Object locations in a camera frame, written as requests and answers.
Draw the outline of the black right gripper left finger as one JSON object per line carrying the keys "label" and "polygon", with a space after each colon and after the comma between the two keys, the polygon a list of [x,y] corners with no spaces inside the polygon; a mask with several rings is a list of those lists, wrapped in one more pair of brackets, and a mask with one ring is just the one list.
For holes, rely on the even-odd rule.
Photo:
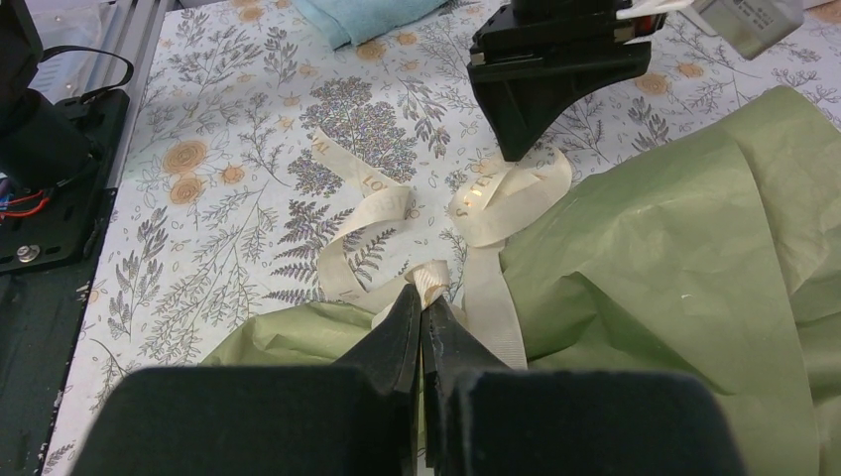
{"label": "black right gripper left finger", "polygon": [[146,368],[111,393],[76,475],[414,475],[421,299],[320,366]]}

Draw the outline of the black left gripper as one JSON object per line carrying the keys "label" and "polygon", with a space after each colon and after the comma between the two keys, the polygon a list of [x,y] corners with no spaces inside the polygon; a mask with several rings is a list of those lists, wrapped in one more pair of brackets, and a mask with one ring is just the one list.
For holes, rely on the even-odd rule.
{"label": "black left gripper", "polygon": [[511,1],[473,35],[467,67],[507,162],[576,101],[648,70],[667,10],[648,1]]}

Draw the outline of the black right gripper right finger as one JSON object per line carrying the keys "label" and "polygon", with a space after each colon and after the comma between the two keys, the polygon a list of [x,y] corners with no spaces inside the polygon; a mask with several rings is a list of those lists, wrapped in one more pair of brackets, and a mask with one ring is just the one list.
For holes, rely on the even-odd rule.
{"label": "black right gripper right finger", "polygon": [[696,379],[508,367],[438,300],[420,316],[426,463],[438,475],[742,475]]}

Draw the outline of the cream ribbon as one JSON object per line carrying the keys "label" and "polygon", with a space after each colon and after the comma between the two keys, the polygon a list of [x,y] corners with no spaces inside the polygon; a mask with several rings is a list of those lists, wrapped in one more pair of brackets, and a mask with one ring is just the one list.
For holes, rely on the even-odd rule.
{"label": "cream ribbon", "polygon": [[459,278],[453,281],[444,260],[406,268],[371,291],[357,279],[346,256],[346,238],[374,225],[406,221],[415,204],[412,188],[389,178],[329,138],[321,129],[311,135],[311,157],[355,186],[363,195],[316,263],[323,295],[372,313],[377,327],[396,303],[399,289],[410,284],[428,308],[457,287],[462,298],[455,309],[460,323],[491,354],[513,369],[527,368],[520,321],[503,277],[500,254],[510,238],[535,223],[571,189],[573,169],[564,153],[548,148],[522,165],[495,155],[479,165],[479,174],[452,195],[445,211],[450,240],[459,246]]}

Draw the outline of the olive green wrapping paper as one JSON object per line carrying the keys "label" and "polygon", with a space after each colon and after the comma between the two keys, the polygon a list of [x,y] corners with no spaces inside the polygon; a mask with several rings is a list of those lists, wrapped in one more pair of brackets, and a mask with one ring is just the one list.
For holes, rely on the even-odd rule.
{"label": "olive green wrapping paper", "polygon": [[742,475],[840,471],[840,133],[777,87],[587,178],[502,255],[530,371],[712,395]]}

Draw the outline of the light blue towel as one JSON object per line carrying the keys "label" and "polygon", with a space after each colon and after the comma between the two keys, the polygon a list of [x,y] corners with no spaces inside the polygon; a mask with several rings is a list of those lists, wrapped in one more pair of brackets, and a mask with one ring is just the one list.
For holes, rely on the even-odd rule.
{"label": "light blue towel", "polygon": [[359,46],[428,15],[441,0],[300,0],[295,7],[332,50]]}

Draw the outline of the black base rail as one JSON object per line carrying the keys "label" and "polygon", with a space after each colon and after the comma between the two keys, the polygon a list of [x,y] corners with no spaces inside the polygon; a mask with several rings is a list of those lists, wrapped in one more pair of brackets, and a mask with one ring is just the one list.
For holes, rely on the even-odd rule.
{"label": "black base rail", "polygon": [[97,171],[55,191],[45,208],[1,222],[1,472],[37,475],[55,426],[96,260],[116,196],[109,176],[129,106],[111,90],[59,103],[92,140]]}

